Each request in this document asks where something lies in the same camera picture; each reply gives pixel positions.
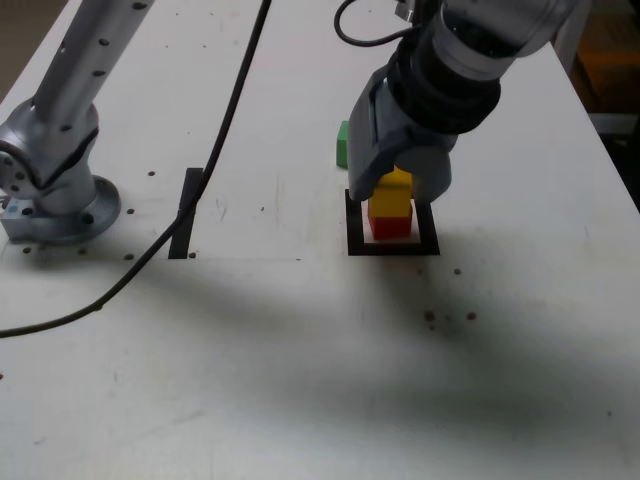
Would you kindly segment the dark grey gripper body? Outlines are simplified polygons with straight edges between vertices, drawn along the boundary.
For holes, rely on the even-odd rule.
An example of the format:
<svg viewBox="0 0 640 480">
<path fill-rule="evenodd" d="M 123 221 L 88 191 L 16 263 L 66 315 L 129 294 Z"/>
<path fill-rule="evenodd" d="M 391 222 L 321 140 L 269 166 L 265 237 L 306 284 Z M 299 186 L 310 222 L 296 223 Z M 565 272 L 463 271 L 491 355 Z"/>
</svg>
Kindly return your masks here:
<svg viewBox="0 0 640 480">
<path fill-rule="evenodd" d="M 426 140 L 429 145 L 442 144 L 447 151 L 451 151 L 458 140 L 455 134 L 436 132 L 411 119 L 394 99 L 389 82 L 383 81 L 379 88 L 379 134 L 384 137 L 396 131 L 405 133 L 415 141 Z"/>
</svg>

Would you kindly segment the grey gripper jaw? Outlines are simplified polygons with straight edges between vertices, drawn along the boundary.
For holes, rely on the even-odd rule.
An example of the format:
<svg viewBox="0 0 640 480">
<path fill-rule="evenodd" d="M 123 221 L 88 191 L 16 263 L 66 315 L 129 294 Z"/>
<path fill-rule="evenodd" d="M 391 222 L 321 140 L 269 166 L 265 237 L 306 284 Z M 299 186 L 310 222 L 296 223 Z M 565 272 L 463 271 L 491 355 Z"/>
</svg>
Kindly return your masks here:
<svg viewBox="0 0 640 480">
<path fill-rule="evenodd" d="M 374 74 L 349 118 L 348 179 L 350 198 L 368 200 L 380 179 L 396 167 L 410 171 L 415 163 L 416 123 L 400 108 L 387 77 Z"/>
<path fill-rule="evenodd" d="M 413 197 L 418 202 L 434 202 L 451 184 L 448 151 L 441 146 L 413 146 L 395 159 L 395 165 L 412 175 Z"/>
</svg>

